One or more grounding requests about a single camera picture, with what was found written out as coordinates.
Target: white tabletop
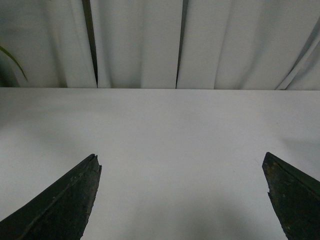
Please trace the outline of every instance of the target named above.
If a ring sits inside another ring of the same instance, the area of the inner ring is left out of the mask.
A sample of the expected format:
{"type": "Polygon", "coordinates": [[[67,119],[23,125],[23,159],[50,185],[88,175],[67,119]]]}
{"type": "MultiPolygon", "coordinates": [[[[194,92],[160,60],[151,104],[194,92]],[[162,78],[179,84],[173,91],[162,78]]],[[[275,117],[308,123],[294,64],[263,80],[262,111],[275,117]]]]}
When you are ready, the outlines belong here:
{"type": "Polygon", "coordinates": [[[83,240],[286,240],[262,162],[320,179],[320,92],[0,88],[0,220],[91,153],[83,240]]]}

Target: plant leaf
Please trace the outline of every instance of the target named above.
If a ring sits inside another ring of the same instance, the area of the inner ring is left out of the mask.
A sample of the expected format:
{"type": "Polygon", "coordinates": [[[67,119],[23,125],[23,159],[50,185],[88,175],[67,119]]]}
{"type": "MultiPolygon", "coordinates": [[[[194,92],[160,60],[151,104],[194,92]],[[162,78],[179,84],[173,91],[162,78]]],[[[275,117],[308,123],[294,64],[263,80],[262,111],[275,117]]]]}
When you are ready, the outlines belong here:
{"type": "Polygon", "coordinates": [[[25,79],[28,81],[27,76],[24,72],[24,70],[22,69],[22,66],[19,64],[19,62],[15,59],[14,56],[12,56],[12,54],[10,52],[8,52],[4,47],[2,47],[0,45],[0,51],[2,51],[5,55],[7,55],[9,58],[12,59],[12,61],[14,61],[14,63],[19,67],[19,69],[21,70],[23,76],[25,77],[25,79]]]}

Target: fabric backdrop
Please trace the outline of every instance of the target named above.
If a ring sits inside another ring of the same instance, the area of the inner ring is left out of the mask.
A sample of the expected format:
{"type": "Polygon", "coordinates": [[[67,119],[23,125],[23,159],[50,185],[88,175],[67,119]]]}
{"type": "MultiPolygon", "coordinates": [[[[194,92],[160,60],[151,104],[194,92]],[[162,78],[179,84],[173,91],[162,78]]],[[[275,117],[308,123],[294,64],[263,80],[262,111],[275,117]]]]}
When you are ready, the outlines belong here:
{"type": "Polygon", "coordinates": [[[1,0],[0,84],[320,90],[318,0],[1,0]]]}

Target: green plant leaf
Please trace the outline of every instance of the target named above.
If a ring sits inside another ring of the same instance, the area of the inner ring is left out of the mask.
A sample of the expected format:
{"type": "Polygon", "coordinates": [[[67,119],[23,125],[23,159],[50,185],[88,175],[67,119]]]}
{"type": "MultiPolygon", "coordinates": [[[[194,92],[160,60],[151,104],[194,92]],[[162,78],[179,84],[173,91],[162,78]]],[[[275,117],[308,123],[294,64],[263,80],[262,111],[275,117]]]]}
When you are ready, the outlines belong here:
{"type": "Polygon", "coordinates": [[[19,67],[19,69],[21,70],[23,76],[25,77],[25,79],[28,81],[27,76],[24,72],[24,70],[22,69],[22,66],[19,64],[19,62],[15,59],[14,56],[12,56],[12,54],[10,52],[8,52],[4,47],[2,47],[0,45],[0,51],[2,51],[5,55],[7,55],[9,58],[12,59],[12,61],[14,61],[14,63],[19,67]]]}

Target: curtain fold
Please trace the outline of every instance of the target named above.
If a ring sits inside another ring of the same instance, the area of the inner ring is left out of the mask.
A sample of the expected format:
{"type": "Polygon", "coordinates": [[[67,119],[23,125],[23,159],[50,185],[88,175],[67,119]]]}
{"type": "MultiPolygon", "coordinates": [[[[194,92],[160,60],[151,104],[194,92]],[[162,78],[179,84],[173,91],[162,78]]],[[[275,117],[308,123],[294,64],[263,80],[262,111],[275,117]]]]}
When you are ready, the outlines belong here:
{"type": "Polygon", "coordinates": [[[0,1],[0,45],[21,87],[97,87],[81,1],[0,1]]]}
{"type": "Polygon", "coordinates": [[[180,0],[92,0],[99,88],[175,88],[180,0]]]}
{"type": "MultiPolygon", "coordinates": [[[[320,16],[320,1],[227,3],[189,2],[177,87],[276,89],[286,82],[312,33],[320,16]],[[214,20],[218,13],[223,14],[214,20]],[[215,41],[223,35],[220,38],[223,43],[215,41]]],[[[317,82],[313,89],[320,89],[316,71],[311,75],[317,82]]],[[[307,89],[302,84],[299,86],[301,90],[307,89]]]]}
{"type": "Polygon", "coordinates": [[[318,0],[90,7],[97,82],[82,0],[0,1],[0,86],[320,90],[318,0]]]}

